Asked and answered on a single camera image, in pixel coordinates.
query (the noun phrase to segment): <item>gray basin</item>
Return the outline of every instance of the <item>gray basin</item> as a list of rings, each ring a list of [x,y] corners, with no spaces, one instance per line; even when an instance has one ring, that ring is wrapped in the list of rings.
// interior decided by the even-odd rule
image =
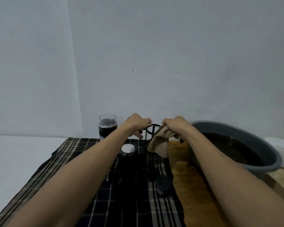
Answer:
[[[244,131],[240,128],[213,121],[196,121],[192,125],[203,134],[218,134],[223,137],[229,137],[244,144],[257,158],[261,160],[260,165],[248,165],[240,163],[245,169],[261,178],[263,173],[275,171],[282,165],[280,154],[266,141],[255,136],[252,133]],[[192,159],[197,168],[201,169],[196,156],[191,147],[189,150],[192,154]]]

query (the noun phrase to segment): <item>plaid cloth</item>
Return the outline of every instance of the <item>plaid cloth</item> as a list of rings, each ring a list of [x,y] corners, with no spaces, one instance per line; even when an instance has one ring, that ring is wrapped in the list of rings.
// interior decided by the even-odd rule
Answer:
[[[27,184],[15,195],[0,213],[0,227],[5,226],[17,211],[32,198],[37,191],[65,164],[83,153],[98,139],[68,138],[53,152],[52,156],[43,163]],[[144,167],[148,164],[155,166],[161,175],[173,178],[168,159],[145,151],[144,140],[127,140],[138,149],[137,164]],[[161,198],[156,193],[156,186],[133,171],[131,180],[127,182],[126,198],[118,202],[115,198],[113,178],[120,167],[117,157],[110,168],[109,181],[106,179],[97,194],[90,202],[76,227],[85,226],[147,226],[147,227],[176,227],[185,226],[182,205],[172,187],[170,195]]]

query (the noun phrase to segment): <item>beige cloth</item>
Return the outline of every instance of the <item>beige cloth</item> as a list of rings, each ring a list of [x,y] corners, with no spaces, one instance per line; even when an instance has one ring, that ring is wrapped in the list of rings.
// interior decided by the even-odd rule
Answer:
[[[168,139],[175,137],[182,143],[182,139],[176,133],[173,133],[166,125],[162,125],[154,134],[147,146],[148,152],[154,152],[163,158],[167,158],[168,154]]]

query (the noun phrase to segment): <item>brown wooden surface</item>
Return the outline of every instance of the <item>brown wooden surface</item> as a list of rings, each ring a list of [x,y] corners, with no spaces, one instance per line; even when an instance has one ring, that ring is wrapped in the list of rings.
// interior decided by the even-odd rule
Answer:
[[[169,142],[168,157],[173,184],[183,205],[187,227],[231,226],[210,187],[191,165],[187,143]]]

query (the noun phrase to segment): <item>person's right arm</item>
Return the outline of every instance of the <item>person's right arm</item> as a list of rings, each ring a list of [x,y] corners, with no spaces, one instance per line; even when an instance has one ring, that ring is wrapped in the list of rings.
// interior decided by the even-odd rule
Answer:
[[[192,147],[206,179],[234,226],[284,226],[284,200],[240,164],[223,154],[183,117],[164,119]]]

